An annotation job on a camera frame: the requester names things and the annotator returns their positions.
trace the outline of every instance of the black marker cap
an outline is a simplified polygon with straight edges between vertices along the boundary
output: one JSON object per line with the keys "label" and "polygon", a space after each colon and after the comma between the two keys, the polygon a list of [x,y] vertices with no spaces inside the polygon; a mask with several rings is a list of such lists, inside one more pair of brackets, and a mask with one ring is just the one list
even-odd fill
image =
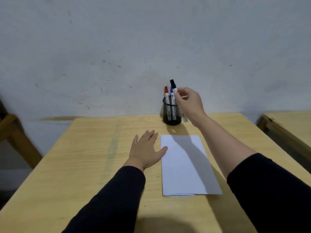
{"label": "black marker cap", "polygon": [[170,82],[171,82],[172,88],[173,88],[173,89],[176,88],[176,85],[175,85],[175,83],[174,83],[174,79],[170,80]]}

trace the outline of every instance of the wooden chair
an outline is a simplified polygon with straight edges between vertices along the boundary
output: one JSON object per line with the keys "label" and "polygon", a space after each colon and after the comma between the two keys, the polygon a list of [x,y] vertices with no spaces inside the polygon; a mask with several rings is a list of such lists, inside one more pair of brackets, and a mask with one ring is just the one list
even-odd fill
{"label": "wooden chair", "polygon": [[0,142],[5,139],[9,141],[31,168],[35,168],[42,159],[38,150],[18,124],[18,118],[13,114],[7,114],[0,120]]}

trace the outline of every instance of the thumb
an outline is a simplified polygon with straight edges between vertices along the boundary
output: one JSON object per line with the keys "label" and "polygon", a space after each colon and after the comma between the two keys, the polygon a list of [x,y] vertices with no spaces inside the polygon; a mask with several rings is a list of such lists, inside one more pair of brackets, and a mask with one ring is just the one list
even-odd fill
{"label": "thumb", "polygon": [[174,94],[174,96],[175,96],[175,100],[177,102],[177,105],[182,105],[184,102],[184,99],[181,98],[180,94],[177,92]]}
{"label": "thumb", "polygon": [[160,160],[165,155],[165,153],[167,152],[167,149],[168,149],[168,147],[165,146],[162,149],[160,149],[160,151],[156,152],[156,156],[157,156],[158,160]]}

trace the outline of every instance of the person's left arm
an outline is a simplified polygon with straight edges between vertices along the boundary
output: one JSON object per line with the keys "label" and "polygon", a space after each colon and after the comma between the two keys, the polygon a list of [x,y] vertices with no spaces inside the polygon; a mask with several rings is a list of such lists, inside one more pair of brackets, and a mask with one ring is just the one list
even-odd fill
{"label": "person's left arm", "polygon": [[129,159],[115,176],[72,218],[63,233],[121,230],[133,232],[140,197],[145,186],[145,168],[154,165],[167,151],[155,152],[158,136],[146,131],[138,141],[136,135]]}

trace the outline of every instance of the black shirt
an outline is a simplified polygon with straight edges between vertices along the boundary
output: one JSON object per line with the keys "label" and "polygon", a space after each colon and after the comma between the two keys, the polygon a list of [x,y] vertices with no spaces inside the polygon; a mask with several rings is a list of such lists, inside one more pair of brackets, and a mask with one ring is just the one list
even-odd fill
{"label": "black shirt", "polygon": [[[120,168],[63,232],[133,232],[145,182],[138,168]],[[258,232],[311,231],[311,188],[262,154],[242,161],[227,183]]]}

